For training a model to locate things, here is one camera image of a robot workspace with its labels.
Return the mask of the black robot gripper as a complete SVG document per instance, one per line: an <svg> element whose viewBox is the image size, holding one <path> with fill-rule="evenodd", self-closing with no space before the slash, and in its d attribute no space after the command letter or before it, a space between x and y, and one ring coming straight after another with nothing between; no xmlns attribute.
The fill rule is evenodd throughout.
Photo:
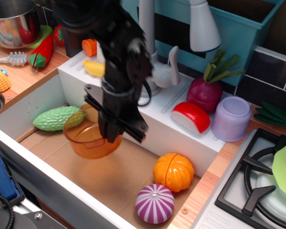
<svg viewBox="0 0 286 229"><path fill-rule="evenodd" d="M101 136L109 143L124 132L139 143L145 139L148 124L139 112L138 100L142 87L148 87L148 62L128 60L124 66L105 64L101 80L102 96L96 95L91 84L85 86L85 101L99 112Z"/></svg>

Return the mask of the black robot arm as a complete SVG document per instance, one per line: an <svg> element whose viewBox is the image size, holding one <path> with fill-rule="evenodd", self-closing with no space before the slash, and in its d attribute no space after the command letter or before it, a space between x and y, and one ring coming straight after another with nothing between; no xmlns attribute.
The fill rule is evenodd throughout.
<svg viewBox="0 0 286 229"><path fill-rule="evenodd" d="M141 116L139 98L149 89L153 66L143 30L117 0L53 0L57 21L68 31L96 39L105 58L102 96L85 86L85 101L98 113L101 136L112 143L127 133L138 142L148 125Z"/></svg>

